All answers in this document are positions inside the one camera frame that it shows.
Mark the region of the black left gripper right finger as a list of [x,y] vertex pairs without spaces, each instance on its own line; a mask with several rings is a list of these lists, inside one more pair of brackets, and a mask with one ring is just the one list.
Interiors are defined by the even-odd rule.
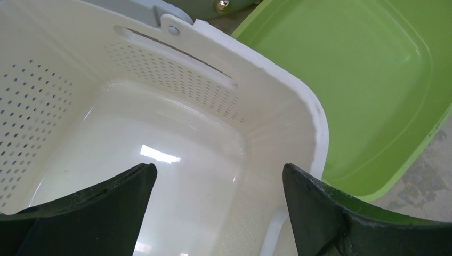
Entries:
[[282,172],[299,255],[451,255],[451,223],[359,200],[292,163]]

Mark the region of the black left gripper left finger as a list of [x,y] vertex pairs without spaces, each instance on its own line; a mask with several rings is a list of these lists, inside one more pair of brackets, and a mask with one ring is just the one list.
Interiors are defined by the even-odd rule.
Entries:
[[157,179],[138,164],[53,201],[1,215],[1,255],[132,255]]

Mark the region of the green plastic tray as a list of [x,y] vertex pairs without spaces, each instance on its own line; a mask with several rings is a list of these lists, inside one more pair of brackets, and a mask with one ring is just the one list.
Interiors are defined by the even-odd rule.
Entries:
[[263,1],[232,36],[316,94],[329,127],[322,180],[363,201],[451,115],[451,1]]

